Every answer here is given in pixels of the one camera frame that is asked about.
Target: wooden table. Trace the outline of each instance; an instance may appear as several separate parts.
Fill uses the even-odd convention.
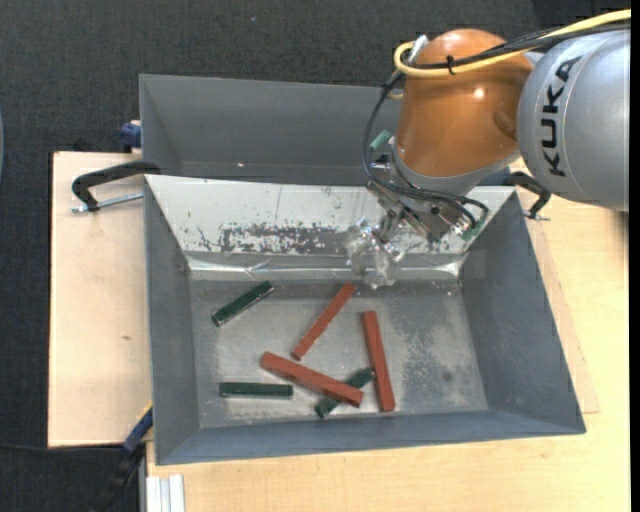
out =
[[[52,270],[57,300],[52,302],[51,446],[121,441],[150,398],[144,272],[142,260],[136,259],[142,258],[141,205],[114,207],[84,222],[65,211],[78,204],[68,189],[73,176],[130,158],[55,156],[53,243],[58,253]],[[109,197],[136,186],[113,185],[120,188],[98,192]],[[626,230],[619,214],[559,198],[544,214],[551,222],[529,223],[534,249],[583,412],[600,410],[585,415],[585,435],[179,466],[156,466],[151,443],[148,474],[182,473],[189,512],[627,510]],[[73,229],[58,230],[69,221]],[[87,237],[101,241],[103,249],[95,242],[98,256],[76,252]],[[91,267],[82,263],[87,258],[101,259],[92,259]],[[111,266],[123,261],[129,280]],[[122,283],[129,283],[128,294],[123,294]],[[83,299],[65,313],[74,289]],[[114,304],[109,296],[119,298]],[[98,300],[101,309],[95,305]],[[134,307],[142,309],[129,311]],[[91,322],[83,324],[83,308],[97,308]],[[73,317],[77,324],[69,320]],[[64,325],[71,331],[62,329]],[[122,331],[125,326],[136,334]],[[89,328],[93,338],[86,336]]]

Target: gray metal tray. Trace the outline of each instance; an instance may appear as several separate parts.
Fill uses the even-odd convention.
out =
[[[201,186],[207,186],[201,180]],[[165,190],[156,187],[156,192]],[[378,313],[397,409],[377,412],[371,385],[359,409],[320,420],[319,395],[296,387],[290,401],[222,399],[225,380],[282,382],[262,370],[265,351],[286,356],[349,275],[316,262],[293,274],[253,254],[227,265],[204,244],[184,250],[185,219],[206,202],[167,206],[145,184],[154,420],[159,463],[366,450],[431,443],[578,433],[584,424],[537,262],[515,194],[469,251],[462,269],[400,274],[355,296],[304,359],[338,379],[368,366],[358,313]],[[240,262],[239,271],[234,272]],[[218,328],[210,315],[270,279],[275,293]]]
[[[143,75],[144,158],[170,176],[322,185],[336,195],[345,189],[328,185],[364,183],[361,137],[377,95],[366,87]],[[387,102],[373,132],[394,131],[398,111]],[[345,201],[328,219],[311,201],[285,207],[278,196],[274,223],[289,226],[297,249],[265,257],[256,240],[225,245],[229,238],[212,235],[213,214],[229,207],[202,198],[202,183],[176,189],[167,202],[153,179],[162,181],[145,183],[145,237],[160,464],[584,432],[515,195],[496,203],[468,253],[418,244],[396,285],[373,292],[359,284],[304,364],[338,379],[367,366],[358,313],[373,309],[398,407],[379,414],[369,384],[360,409],[341,405],[320,420],[320,397],[299,387],[289,402],[223,400],[218,383],[281,382],[260,369],[262,353],[286,356],[340,284],[358,284],[339,251],[342,228],[310,221],[335,226],[351,208],[344,227],[359,206]],[[231,217],[266,209],[253,193],[230,197],[244,204],[233,205]],[[226,228],[229,237],[246,232]],[[215,309],[265,278],[272,296],[214,326]]]

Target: yellow cable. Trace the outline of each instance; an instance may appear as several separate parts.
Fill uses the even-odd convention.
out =
[[[569,34],[572,32],[577,32],[579,30],[598,27],[606,23],[612,23],[614,21],[621,21],[621,20],[630,19],[630,18],[631,18],[631,9],[625,9],[622,11],[601,14],[600,16],[595,16],[593,18],[589,18],[588,20],[579,21],[577,23],[573,23],[572,25],[568,25],[561,29],[555,30],[543,37],[538,38],[538,41],[540,41],[540,44],[542,45],[545,42],[544,41],[545,38],[548,38],[548,37],[554,37],[562,34]],[[398,48],[396,48],[396,51],[393,55],[393,62],[396,68],[398,69],[398,71],[401,71],[407,76],[414,76],[418,78],[433,78],[433,77],[442,77],[442,76],[449,75],[448,68],[416,69],[416,68],[412,68],[411,66],[407,66],[404,62],[402,62],[401,57],[404,52],[410,50],[411,48],[413,48],[413,41],[409,43],[401,44],[400,46],[398,46]],[[463,64],[461,66],[456,66],[455,73],[456,74],[465,73],[467,71],[473,71],[475,69],[480,69],[485,66],[490,66],[491,64],[495,64],[497,62],[510,59],[511,57],[515,57],[516,55],[520,55],[521,53],[524,53],[525,51],[529,51],[529,50],[530,48],[527,50],[516,50],[514,52],[505,53],[504,55],[498,55],[496,57],[491,57],[478,62],[472,62],[470,64]]]

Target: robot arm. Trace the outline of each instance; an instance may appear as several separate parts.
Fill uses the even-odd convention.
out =
[[[376,107],[406,74],[391,172],[373,181],[414,211],[440,201],[459,214],[480,180],[522,156],[541,190],[628,211],[630,27],[619,22],[630,17],[511,42],[462,29],[401,45]],[[545,50],[535,67],[523,55],[534,49]]]

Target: black clamp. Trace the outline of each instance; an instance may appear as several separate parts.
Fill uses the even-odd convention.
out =
[[[89,192],[90,187],[121,180],[137,174],[161,173],[160,168],[156,164],[145,162],[143,160],[136,160],[135,162],[128,162],[126,164],[116,165],[114,167],[109,167],[108,169],[102,169],[100,171],[94,171],[78,176],[71,185],[71,190],[76,197],[80,199],[80,201],[87,205],[90,212],[97,212],[100,209],[100,205],[91,192]]]
[[[527,217],[530,219],[537,219],[538,212],[542,210],[542,208],[549,202],[549,199],[551,199],[551,192],[540,185],[540,183],[534,180],[531,176],[521,171],[514,172],[507,176],[502,184],[507,186],[518,185],[538,196],[538,200],[531,208],[529,208],[529,215],[527,215]]]

